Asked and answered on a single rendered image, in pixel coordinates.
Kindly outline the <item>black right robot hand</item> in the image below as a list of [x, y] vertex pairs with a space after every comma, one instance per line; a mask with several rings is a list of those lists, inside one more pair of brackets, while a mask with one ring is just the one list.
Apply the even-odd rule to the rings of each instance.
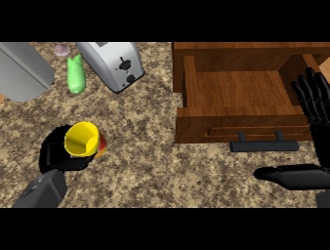
[[309, 123], [309, 132], [320, 164], [262, 167], [256, 179], [289, 190], [330, 189], [330, 83], [321, 72], [309, 67], [292, 82], [299, 105]]

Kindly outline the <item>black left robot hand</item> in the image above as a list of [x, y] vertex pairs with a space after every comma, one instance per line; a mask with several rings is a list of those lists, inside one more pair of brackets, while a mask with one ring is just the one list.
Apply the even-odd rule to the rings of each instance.
[[82, 171], [96, 158], [94, 156], [75, 157], [65, 149], [65, 135], [73, 125], [59, 126], [42, 141], [38, 159], [41, 173], [54, 169], [62, 172]]

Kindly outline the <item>yellow cup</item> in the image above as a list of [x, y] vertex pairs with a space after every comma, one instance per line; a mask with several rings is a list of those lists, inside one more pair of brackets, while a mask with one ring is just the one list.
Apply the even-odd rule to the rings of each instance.
[[63, 145], [75, 157], [101, 157], [106, 152], [106, 139], [97, 125], [90, 121], [78, 122], [66, 132]]

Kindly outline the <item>wooden drawer front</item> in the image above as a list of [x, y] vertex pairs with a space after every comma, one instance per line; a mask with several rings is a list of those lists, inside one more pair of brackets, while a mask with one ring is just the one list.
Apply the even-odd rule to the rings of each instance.
[[309, 141], [305, 115], [297, 105], [180, 107], [175, 137], [178, 144], [228, 143], [238, 132], [249, 141], [274, 141], [275, 132], [284, 139]]

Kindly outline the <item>wooden drawer cabinet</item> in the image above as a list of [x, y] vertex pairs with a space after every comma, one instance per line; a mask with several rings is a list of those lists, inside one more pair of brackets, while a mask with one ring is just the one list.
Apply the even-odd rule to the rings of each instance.
[[175, 42], [174, 90], [187, 107], [296, 105], [292, 82], [330, 58], [330, 42]]

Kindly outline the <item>green cucumber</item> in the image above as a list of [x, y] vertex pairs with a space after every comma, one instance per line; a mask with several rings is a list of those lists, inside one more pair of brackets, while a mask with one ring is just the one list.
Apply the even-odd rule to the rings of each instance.
[[68, 87], [73, 94], [81, 94], [87, 88], [87, 74], [81, 55], [68, 60]]

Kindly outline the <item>large grey appliance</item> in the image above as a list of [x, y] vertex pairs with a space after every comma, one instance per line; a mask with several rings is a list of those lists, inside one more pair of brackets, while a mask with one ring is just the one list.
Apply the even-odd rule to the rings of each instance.
[[54, 82], [54, 69], [29, 42], [0, 42], [0, 94], [16, 102], [37, 98]]

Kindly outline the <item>silver toaster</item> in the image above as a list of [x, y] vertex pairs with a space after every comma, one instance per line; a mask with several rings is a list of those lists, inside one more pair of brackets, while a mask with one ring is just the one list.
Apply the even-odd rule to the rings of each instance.
[[81, 55], [113, 93], [121, 93], [144, 76], [134, 42], [76, 42]]

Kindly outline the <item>purple garlic bulb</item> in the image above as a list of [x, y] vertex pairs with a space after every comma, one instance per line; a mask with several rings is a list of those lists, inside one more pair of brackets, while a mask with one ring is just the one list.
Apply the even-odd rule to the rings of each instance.
[[70, 53], [69, 46], [65, 44], [59, 44], [54, 48], [54, 54], [60, 57], [65, 57]]

